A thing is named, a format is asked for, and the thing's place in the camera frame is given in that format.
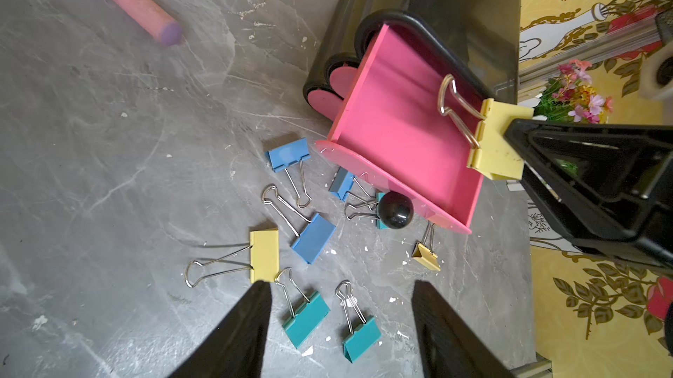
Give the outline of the black pink drawer cabinet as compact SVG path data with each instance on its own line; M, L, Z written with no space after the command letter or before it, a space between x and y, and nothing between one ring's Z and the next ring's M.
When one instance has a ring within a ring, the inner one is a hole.
M317 151L469 234L483 177L438 94L452 76L457 95L444 103L470 129L469 108L515 103L520 17L521 0L339 0L303 87L332 122Z

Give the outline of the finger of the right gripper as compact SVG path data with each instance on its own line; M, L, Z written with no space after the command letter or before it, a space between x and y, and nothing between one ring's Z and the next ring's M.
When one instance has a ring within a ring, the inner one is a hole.
M672 128L516 119L505 140L551 228L580 252L672 265Z

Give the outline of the small yellow binder clip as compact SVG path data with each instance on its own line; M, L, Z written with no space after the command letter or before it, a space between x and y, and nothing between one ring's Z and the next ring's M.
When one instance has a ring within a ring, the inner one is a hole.
M438 263L438 256L433 250L435 230L436 225L429 221L422 239L415 243L412 258L426 269L438 272L441 267Z

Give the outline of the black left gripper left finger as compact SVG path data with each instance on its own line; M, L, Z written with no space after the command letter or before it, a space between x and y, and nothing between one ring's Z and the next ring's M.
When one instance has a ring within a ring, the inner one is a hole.
M171 376L260 377L271 309L271 284L254 283Z

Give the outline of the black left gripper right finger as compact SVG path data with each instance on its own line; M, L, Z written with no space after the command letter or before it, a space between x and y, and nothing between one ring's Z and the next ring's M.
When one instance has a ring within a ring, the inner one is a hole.
M415 281L412 308L426 377L512 377L429 282Z

